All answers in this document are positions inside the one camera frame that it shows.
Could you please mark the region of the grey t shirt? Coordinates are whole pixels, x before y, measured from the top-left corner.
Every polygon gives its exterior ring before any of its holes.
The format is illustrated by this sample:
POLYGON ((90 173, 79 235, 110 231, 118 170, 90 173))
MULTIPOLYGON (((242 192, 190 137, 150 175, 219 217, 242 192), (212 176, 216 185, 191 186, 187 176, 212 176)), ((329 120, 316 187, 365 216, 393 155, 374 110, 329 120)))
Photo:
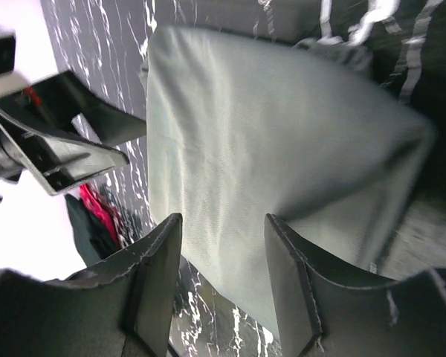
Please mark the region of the grey t shirt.
POLYGON ((436 137, 367 77, 311 51, 203 28, 149 41, 149 207, 183 216, 182 255, 278 333, 265 216, 368 268, 436 137))

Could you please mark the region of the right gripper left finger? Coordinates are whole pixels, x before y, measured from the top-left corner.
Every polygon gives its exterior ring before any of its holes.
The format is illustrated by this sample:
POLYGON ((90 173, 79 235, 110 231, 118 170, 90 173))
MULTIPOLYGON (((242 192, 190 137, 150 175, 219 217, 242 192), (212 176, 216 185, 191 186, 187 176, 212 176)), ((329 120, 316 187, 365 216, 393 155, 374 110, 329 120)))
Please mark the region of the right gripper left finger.
POLYGON ((174 356, 182 216, 64 280, 0 270, 0 356, 174 356))

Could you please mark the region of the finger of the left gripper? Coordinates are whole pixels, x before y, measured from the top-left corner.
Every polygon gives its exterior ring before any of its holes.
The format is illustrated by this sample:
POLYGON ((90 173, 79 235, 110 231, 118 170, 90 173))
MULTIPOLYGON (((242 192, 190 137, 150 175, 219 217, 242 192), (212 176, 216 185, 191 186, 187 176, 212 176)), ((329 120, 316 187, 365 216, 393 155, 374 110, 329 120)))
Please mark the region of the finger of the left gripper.
POLYGON ((104 145, 115 147, 146 134, 146 121, 98 97, 73 72, 66 70, 22 89, 44 122, 69 129, 83 115, 104 145))
POLYGON ((123 152, 57 129, 17 105, 11 113, 0 108, 0 127, 22 154, 23 170, 51 196, 129 163, 123 152))

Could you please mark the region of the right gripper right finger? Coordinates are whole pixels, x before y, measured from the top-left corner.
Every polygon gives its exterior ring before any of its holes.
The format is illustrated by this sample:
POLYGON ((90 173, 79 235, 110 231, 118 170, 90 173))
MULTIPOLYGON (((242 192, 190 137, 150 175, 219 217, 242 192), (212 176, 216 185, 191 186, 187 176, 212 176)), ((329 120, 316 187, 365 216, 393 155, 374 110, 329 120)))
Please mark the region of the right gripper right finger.
POLYGON ((446 268, 391 280, 272 214, 265 247, 284 356, 446 356, 446 268))

